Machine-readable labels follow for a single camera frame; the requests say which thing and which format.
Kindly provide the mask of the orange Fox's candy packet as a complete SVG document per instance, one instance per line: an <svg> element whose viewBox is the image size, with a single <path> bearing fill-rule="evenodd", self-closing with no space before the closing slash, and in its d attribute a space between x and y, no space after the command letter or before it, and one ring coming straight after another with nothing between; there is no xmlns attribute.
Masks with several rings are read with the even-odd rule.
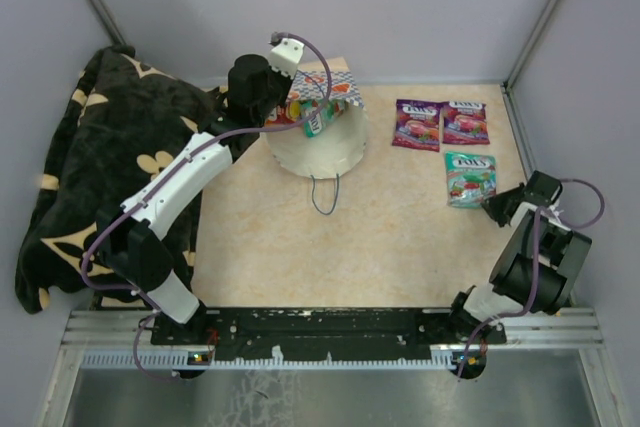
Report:
<svg viewBox="0 0 640 427"><path fill-rule="evenodd" d="M277 106L267 117L267 128L285 127L293 124L301 125L304 120L302 103L298 100L287 102L283 106Z"/></svg>

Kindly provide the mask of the teal Fox's candy packet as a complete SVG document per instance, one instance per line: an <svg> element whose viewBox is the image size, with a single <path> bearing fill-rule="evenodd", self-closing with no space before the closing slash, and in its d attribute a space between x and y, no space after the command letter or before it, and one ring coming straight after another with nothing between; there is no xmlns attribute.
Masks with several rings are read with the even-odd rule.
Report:
<svg viewBox="0 0 640 427"><path fill-rule="evenodd" d="M329 125L334 123L346 110L342 101L329 102L319 113L303 124L308 138L320 135Z"/></svg>
<svg viewBox="0 0 640 427"><path fill-rule="evenodd" d="M455 208L479 208L497 192L493 156L448 151L444 154L447 203Z"/></svg>

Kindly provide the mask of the blue checkered paper bag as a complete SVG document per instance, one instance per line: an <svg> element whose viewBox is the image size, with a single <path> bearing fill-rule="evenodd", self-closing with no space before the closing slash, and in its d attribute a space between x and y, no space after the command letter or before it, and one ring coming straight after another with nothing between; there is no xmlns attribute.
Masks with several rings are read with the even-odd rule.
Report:
<svg viewBox="0 0 640 427"><path fill-rule="evenodd" d="M311 202L325 216L335 211L344 176L363 159L368 130L364 100L347 61L333 58L328 65L330 74L319 62L296 74L287 102L302 103L301 125L267 128L261 135L282 168L311 181ZM345 103L344 113L320 135L308 138L303 124L334 101Z"/></svg>

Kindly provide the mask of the purple Fox's candy packet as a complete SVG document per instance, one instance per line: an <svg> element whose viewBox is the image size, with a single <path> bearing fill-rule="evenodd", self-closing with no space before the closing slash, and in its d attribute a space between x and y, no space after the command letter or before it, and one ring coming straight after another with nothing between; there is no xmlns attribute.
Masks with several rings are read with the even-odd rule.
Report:
<svg viewBox="0 0 640 427"><path fill-rule="evenodd" d="M486 105L448 101L441 105L443 138L450 145L489 145Z"/></svg>

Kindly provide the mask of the pink Fox's candy packet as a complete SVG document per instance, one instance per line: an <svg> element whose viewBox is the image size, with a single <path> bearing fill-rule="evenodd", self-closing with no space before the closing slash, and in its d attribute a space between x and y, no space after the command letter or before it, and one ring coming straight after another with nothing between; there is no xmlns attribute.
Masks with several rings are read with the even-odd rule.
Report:
<svg viewBox="0 0 640 427"><path fill-rule="evenodd" d="M397 99L392 146L439 152L440 110L438 102Z"/></svg>

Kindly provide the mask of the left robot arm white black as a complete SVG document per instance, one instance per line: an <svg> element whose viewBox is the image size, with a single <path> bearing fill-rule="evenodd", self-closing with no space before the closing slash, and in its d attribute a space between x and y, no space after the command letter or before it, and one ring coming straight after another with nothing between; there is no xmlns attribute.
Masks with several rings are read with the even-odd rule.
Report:
<svg viewBox="0 0 640 427"><path fill-rule="evenodd" d="M90 279L90 259L100 259L124 278L120 290L168 317L184 342L194 344L206 336L205 307L177 275L165 239L203 188L264 132L270 113L287 99L303 52L303 47L284 42L266 57L236 59L227 91L213 91L208 116L167 168L115 210L99 211L98 236L81 264L83 280Z"/></svg>

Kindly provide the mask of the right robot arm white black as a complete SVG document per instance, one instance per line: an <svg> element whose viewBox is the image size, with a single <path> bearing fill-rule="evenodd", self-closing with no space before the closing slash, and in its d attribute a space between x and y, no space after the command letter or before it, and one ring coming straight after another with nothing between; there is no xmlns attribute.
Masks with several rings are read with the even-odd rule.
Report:
<svg viewBox="0 0 640 427"><path fill-rule="evenodd" d="M446 319L454 340L473 344L506 318L553 315L567 304L592 239L561 219L565 183L534 171L526 183L481 203L489 218L513 232L488 282L454 299Z"/></svg>

